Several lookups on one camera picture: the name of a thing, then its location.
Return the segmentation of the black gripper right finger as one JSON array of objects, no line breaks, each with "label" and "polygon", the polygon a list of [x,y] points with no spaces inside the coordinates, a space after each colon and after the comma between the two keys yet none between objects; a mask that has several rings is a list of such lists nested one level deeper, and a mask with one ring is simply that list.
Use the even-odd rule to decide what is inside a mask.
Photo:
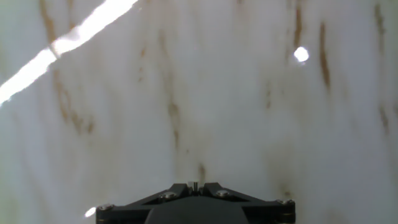
[{"label": "black gripper right finger", "polygon": [[287,200],[261,200],[221,186],[217,182],[205,183],[199,187],[196,183],[196,195],[224,202],[222,208],[245,218],[248,223],[296,223],[296,203]]}]

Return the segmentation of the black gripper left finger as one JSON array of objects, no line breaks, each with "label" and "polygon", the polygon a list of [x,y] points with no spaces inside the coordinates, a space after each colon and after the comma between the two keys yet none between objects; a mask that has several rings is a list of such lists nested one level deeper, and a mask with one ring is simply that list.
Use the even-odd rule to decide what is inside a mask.
[{"label": "black gripper left finger", "polygon": [[183,199],[196,194],[196,183],[173,184],[170,188],[157,192],[136,202],[117,206],[104,204],[96,208],[96,224],[145,223],[153,209],[167,202]]}]

